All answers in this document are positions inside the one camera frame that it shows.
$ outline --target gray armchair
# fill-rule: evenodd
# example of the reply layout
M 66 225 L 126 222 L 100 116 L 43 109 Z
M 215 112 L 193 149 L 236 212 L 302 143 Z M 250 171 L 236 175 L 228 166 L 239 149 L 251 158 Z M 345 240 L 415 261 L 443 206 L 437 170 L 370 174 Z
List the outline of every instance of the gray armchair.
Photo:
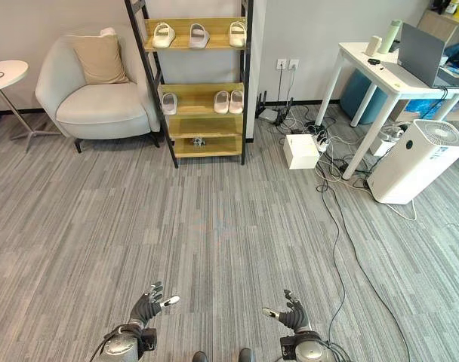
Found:
M 40 71 L 35 95 L 65 137 L 110 140 L 148 133 L 157 147 L 160 123 L 152 104 L 146 74 L 134 33 L 128 26 L 114 26 L 128 83 L 89 84 L 82 65 L 66 36 L 49 50 Z M 103 26 L 78 29 L 70 35 L 99 35 Z

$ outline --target white desk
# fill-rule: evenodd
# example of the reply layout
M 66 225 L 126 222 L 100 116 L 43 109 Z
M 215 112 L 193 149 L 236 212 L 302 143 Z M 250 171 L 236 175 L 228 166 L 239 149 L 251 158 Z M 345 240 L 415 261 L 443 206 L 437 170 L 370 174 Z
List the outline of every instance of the white desk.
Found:
M 365 94 L 359 109 L 357 109 L 356 115 L 350 123 L 351 126 L 355 127 L 359 123 L 359 120 L 377 87 L 387 94 L 386 102 L 382 106 L 382 109 L 377 115 L 371 128 L 368 130 L 364 140 L 361 142 L 356 154 L 349 163 L 349 166 L 343 173 L 343 178 L 349 179 L 356 170 L 360 161 L 363 159 L 365 153 L 372 144 L 372 141 L 374 141 L 375 137 L 378 135 L 379 130 L 386 122 L 398 100 L 440 99 L 443 96 L 443 90 L 427 87 L 427 85 L 425 85 L 422 81 L 399 66 L 397 64 L 398 51 L 385 55 L 377 53 L 373 58 L 379 59 L 380 64 L 372 66 L 368 63 L 368 59 L 370 57 L 364 54 L 364 51 L 367 48 L 367 43 L 340 43 L 338 46 L 340 49 L 337 55 L 337 60 L 334 65 L 332 77 L 328 82 L 319 114 L 317 115 L 315 121 L 316 125 L 320 125 L 322 123 L 325 111 L 327 110 L 328 102 L 330 101 L 330 97 L 334 91 L 344 60 L 351 62 L 353 66 L 371 80 L 371 85 L 367 89 L 367 93 Z M 449 88 L 446 99 L 447 100 L 444 101 L 444 104 L 436 113 L 436 120 L 441 121 L 459 101 L 459 88 Z
M 5 96 L 5 93 L 3 93 L 2 91 L 3 88 L 8 87 L 9 85 L 15 84 L 19 80 L 25 78 L 28 72 L 28 64 L 25 62 L 22 62 L 21 60 L 5 60 L 5 61 L 0 62 L 0 72 L 4 73 L 4 75 L 0 78 L 0 96 L 8 104 L 8 107 L 10 107 L 13 114 L 17 116 L 18 121 L 20 121 L 20 123 L 26 128 L 26 132 L 23 132 L 22 134 L 11 137 L 11 140 L 26 137 L 26 148 L 25 148 L 25 152 L 26 152 L 28 151 L 28 148 L 30 146 L 30 140 L 33 137 L 60 134 L 59 132 L 48 132 L 46 130 L 32 129 L 30 125 L 26 123 L 26 121 L 23 119 L 21 114 L 17 111 L 15 106 Z

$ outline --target white wall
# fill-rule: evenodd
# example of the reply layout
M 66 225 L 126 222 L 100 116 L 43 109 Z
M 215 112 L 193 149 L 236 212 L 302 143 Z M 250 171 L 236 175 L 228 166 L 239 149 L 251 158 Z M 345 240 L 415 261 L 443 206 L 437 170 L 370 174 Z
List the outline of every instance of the white wall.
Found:
M 35 86 L 50 46 L 67 30 L 127 23 L 122 0 L 0 1 L 0 60 L 24 60 L 28 75 L 4 92 L 19 109 L 39 108 Z M 0 110 L 8 109 L 0 99 Z
M 382 38 L 392 19 L 417 25 L 429 0 L 268 0 L 258 90 L 276 100 L 278 58 L 299 58 L 290 97 L 321 100 L 337 56 L 337 43 Z M 351 69 L 341 73 L 332 99 L 338 99 Z M 291 71 L 284 70 L 282 97 L 286 98 Z
M 151 17 L 234 17 L 239 16 L 239 0 L 150 0 Z M 255 0 L 253 55 L 259 61 L 263 42 L 266 0 Z M 35 86 L 43 59 L 54 41 L 63 33 L 86 26 L 127 23 L 123 0 L 10 0 L 0 1 L 0 60 L 18 59 L 29 64 L 22 81 L 5 89 L 18 109 L 39 108 Z M 235 81 L 239 74 L 239 57 L 235 51 L 159 52 L 167 83 Z M 251 86 L 256 93 L 259 64 L 252 63 Z M 249 109 L 254 109 L 256 99 Z M 8 109 L 0 99 L 0 110 Z M 248 118 L 248 137 L 253 134 L 252 117 Z

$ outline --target wall outlet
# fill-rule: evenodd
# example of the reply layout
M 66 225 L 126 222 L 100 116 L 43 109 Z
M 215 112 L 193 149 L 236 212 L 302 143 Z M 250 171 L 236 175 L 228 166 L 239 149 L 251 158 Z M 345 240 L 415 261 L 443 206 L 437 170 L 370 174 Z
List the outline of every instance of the wall outlet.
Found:
M 276 60 L 276 70 L 287 69 L 287 60 L 286 59 L 277 59 Z
M 288 69 L 289 70 L 292 70 L 292 69 L 297 70 L 299 62 L 300 62 L 299 59 L 290 59 L 290 63 L 288 64 Z

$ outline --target table leg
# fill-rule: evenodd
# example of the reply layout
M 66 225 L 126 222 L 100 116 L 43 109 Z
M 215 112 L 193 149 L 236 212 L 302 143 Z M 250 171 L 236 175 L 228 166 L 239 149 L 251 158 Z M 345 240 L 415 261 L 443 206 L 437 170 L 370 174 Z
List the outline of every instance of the table leg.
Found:
M 11 109 L 13 114 L 18 118 L 18 121 L 26 128 L 26 132 L 23 132 L 21 134 L 18 134 L 14 137 L 11 137 L 12 140 L 16 140 L 19 138 L 24 138 L 26 137 L 26 148 L 25 152 L 28 151 L 28 148 L 30 147 L 30 141 L 32 140 L 33 137 L 37 136 L 52 136 L 52 135 L 58 135 L 61 134 L 60 132 L 51 132 L 51 131 L 46 131 L 46 130 L 34 130 L 30 127 L 28 123 L 26 123 L 25 119 L 21 116 L 21 114 L 17 111 L 15 106 L 10 102 L 10 100 L 5 96 L 2 90 L 0 90 L 0 96 L 5 100 L 5 102 L 8 104 L 8 107 Z
M 365 93 L 365 97 L 360 103 L 360 106 L 359 106 L 359 109 L 357 109 L 356 115 L 353 116 L 352 122 L 350 122 L 350 125 L 352 127 L 355 127 L 357 124 L 359 124 L 360 118 L 364 114 L 368 103 L 371 101 L 371 98 L 374 95 L 376 88 L 377 88 L 377 85 L 374 83 L 371 83 L 371 85 L 368 86 L 367 92 Z
M 319 126 L 320 124 L 322 124 L 323 117 L 325 115 L 325 112 L 327 111 L 328 102 L 330 102 L 330 97 L 332 96 L 332 93 L 338 80 L 338 76 L 340 74 L 340 71 L 342 70 L 342 65 L 343 55 L 342 52 L 339 51 L 337 55 L 337 60 L 335 60 L 334 69 L 332 70 L 332 77 L 328 81 L 327 90 L 325 91 L 322 104 L 320 105 L 319 114 L 317 115 L 317 119 L 315 120 L 315 126 Z
M 349 179 L 353 175 L 357 166 L 359 166 L 360 161 L 364 158 L 364 155 L 367 152 L 368 148 L 371 146 L 375 137 L 379 134 L 380 129 L 382 128 L 384 123 L 386 123 L 387 118 L 389 117 L 390 113 L 394 109 L 394 106 L 396 105 L 398 100 L 399 100 L 398 94 L 387 94 L 386 102 L 384 103 L 382 109 L 377 115 L 371 128 L 368 130 L 367 134 L 365 135 L 365 138 L 361 142 L 359 148 L 357 149 L 356 154 L 352 157 L 352 160 L 350 161 L 349 166 L 343 173 L 342 175 L 343 179 Z
M 436 112 L 434 120 L 442 121 L 442 119 L 453 109 L 457 102 L 459 102 L 459 94 L 455 94 L 449 100 L 445 100 L 441 108 L 439 108 L 438 112 Z

